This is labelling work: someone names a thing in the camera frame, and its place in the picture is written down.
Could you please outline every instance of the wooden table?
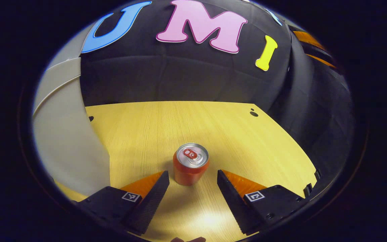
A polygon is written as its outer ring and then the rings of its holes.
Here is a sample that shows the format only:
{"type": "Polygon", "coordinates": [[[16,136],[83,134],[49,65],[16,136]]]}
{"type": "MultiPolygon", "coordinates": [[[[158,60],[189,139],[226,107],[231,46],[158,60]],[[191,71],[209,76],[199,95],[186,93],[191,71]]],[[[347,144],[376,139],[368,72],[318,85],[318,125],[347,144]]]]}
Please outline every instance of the wooden table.
{"type": "MultiPolygon", "coordinates": [[[[86,107],[92,127],[110,154],[111,186],[120,188],[168,170],[170,184],[144,239],[169,242],[202,236],[207,242],[243,235],[216,183],[224,169],[266,187],[282,185],[304,197],[316,183],[315,167],[299,145],[254,104],[143,102],[86,107]],[[254,117],[251,109],[258,114],[254,117]],[[172,155],[184,143],[203,145],[210,166],[191,186],[173,178],[172,155]]],[[[85,196],[58,184],[73,200],[85,196]]]]}

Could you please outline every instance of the soda can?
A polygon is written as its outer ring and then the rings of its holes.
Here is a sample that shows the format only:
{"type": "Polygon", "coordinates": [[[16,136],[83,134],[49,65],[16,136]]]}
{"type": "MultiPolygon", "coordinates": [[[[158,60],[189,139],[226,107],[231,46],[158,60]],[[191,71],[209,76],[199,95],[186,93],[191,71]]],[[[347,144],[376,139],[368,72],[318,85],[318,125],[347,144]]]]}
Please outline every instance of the soda can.
{"type": "Polygon", "coordinates": [[[209,153],[199,144],[187,143],[172,157],[174,179],[183,186],[195,184],[209,167],[209,153]]]}

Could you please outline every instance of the letter m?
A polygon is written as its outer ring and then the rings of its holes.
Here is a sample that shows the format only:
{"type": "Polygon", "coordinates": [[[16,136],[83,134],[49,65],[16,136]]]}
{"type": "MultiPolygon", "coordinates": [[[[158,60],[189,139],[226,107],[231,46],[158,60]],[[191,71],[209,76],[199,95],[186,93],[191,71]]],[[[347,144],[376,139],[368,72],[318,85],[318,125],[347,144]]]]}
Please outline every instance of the letter m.
{"type": "Polygon", "coordinates": [[[238,53],[238,37],[247,20],[235,12],[223,12],[210,18],[204,5],[192,0],[174,0],[174,12],[164,32],[158,33],[156,39],[162,42],[184,42],[188,36],[183,32],[189,23],[196,43],[203,43],[213,32],[219,29],[210,45],[221,51],[238,53]]]}

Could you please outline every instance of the red pull tab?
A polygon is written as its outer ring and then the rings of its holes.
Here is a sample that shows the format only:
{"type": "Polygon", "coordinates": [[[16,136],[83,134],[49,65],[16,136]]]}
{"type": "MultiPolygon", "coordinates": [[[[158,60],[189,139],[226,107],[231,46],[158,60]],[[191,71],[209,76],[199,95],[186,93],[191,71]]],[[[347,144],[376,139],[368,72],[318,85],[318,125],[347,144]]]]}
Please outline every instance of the red pull tab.
{"type": "Polygon", "coordinates": [[[183,155],[185,155],[189,159],[195,159],[198,155],[195,153],[195,151],[191,149],[185,149],[183,151],[183,155]]]}

